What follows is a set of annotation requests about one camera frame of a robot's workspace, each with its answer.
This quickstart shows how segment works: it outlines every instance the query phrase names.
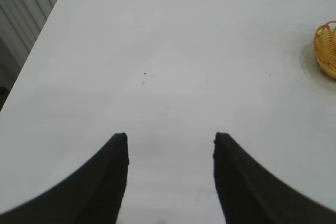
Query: white radiator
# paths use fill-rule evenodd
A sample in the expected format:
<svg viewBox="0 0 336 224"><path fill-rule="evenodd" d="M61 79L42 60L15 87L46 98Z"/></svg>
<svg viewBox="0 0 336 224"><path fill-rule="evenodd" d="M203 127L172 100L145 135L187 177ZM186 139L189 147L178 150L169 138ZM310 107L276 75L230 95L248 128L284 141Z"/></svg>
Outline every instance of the white radiator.
<svg viewBox="0 0 336 224"><path fill-rule="evenodd" d="M23 66L57 0L0 0L0 38Z"/></svg>

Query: white surface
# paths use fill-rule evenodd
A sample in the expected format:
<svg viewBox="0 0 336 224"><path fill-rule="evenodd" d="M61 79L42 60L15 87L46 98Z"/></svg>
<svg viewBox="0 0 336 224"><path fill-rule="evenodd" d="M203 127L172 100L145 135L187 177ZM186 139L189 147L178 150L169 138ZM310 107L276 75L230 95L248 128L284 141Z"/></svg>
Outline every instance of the white surface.
<svg viewBox="0 0 336 224"><path fill-rule="evenodd" d="M333 0L58 0L0 114L0 211L126 132L122 223L222 223L217 131L336 210L336 93L300 63L335 13Z"/></svg>

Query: white tabletop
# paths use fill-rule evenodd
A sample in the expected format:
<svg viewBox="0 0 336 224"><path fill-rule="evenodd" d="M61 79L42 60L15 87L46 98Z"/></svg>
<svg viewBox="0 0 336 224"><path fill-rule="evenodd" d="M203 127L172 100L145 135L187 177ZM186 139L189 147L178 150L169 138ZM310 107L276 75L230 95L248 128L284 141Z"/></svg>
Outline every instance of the white tabletop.
<svg viewBox="0 0 336 224"><path fill-rule="evenodd" d="M334 0L58 0L0 113L0 212L114 133L122 223L221 223L213 142L336 210L336 86L313 60Z"/></svg>

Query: circular stain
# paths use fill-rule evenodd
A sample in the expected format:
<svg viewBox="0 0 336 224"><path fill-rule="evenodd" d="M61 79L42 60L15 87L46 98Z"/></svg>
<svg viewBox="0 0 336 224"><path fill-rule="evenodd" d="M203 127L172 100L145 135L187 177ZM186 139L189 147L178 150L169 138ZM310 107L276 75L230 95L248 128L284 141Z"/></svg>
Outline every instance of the circular stain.
<svg viewBox="0 0 336 224"><path fill-rule="evenodd" d="M316 61L314 42L305 45L301 51L300 64L306 76L319 86L336 93L336 81L324 74Z"/></svg>

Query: yellow woven basket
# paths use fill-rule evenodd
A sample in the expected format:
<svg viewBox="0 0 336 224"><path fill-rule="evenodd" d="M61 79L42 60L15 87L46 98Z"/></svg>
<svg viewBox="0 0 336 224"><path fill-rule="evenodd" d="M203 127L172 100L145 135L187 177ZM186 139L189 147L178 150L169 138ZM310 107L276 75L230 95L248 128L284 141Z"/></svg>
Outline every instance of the yellow woven basket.
<svg viewBox="0 0 336 224"><path fill-rule="evenodd" d="M330 21L317 29L314 47L321 70L336 79L336 21Z"/></svg>

